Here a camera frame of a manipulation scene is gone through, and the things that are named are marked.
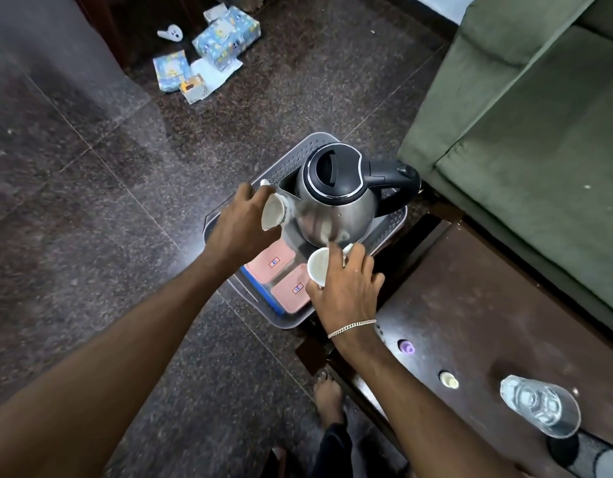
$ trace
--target green sofa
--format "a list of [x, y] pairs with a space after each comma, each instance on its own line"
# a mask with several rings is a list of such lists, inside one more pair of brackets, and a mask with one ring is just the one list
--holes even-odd
[[398, 156], [613, 330], [613, 0], [475, 0]]

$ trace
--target blue patterned box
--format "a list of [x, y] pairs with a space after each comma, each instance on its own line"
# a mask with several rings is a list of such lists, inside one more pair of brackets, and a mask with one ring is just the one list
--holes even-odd
[[153, 66], [156, 69], [158, 87], [163, 92], [179, 90], [180, 84], [191, 77], [191, 67], [184, 50], [154, 58]]
[[210, 24], [192, 44], [201, 57], [222, 70], [229, 65], [231, 59], [259, 39], [261, 33], [260, 22], [232, 6], [226, 15]]

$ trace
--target blue object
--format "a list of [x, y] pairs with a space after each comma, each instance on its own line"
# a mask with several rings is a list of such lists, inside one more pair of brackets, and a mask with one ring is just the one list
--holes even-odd
[[193, 39], [192, 45], [201, 57], [222, 70], [261, 34], [260, 22], [232, 6], [226, 15]]
[[245, 274], [245, 277], [247, 278], [247, 280], [251, 282], [251, 284], [255, 287], [258, 293], [262, 297], [264, 297], [264, 299], [271, 306], [271, 308], [275, 311], [275, 313], [277, 313], [278, 315], [283, 315], [285, 313], [284, 307], [282, 307], [282, 305], [278, 303], [278, 301], [273, 297], [273, 295], [271, 295], [267, 291], [267, 289], [265, 289], [257, 280], [255, 280], [254, 276], [251, 275], [251, 273], [247, 272], [247, 269], [245, 267], [241, 266], [240, 270], [242, 270], [242, 273]]
[[184, 50], [154, 58], [153, 66], [158, 87], [163, 92], [175, 92], [180, 89], [180, 84], [191, 78], [191, 67]]

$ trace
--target person's left arm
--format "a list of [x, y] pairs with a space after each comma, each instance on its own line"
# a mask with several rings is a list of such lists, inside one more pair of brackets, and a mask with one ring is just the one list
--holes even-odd
[[209, 297], [280, 236], [242, 184], [182, 273], [0, 406], [0, 476], [98, 476]]

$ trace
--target forearm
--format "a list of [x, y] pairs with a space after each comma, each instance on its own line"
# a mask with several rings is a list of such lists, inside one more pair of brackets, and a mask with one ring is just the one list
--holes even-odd
[[371, 328], [336, 342], [379, 401], [419, 478], [520, 474], [390, 353]]
[[228, 275], [200, 256], [0, 407], [0, 476], [96, 475]]

